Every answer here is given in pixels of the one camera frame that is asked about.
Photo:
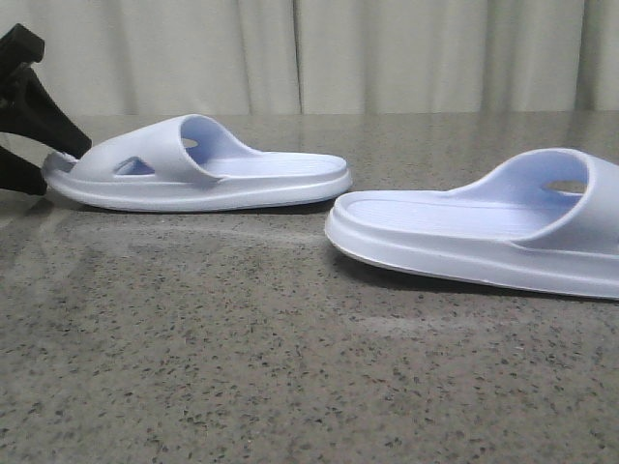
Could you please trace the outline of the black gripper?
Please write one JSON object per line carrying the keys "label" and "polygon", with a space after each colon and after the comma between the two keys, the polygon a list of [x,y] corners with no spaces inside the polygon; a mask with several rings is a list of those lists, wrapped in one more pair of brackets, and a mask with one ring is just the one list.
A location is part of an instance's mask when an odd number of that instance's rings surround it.
{"label": "black gripper", "polygon": [[[44,40],[17,23],[1,38],[1,132],[39,141],[81,158],[91,139],[56,105],[34,72],[44,57]],[[0,188],[44,195],[40,167],[0,147]]]}

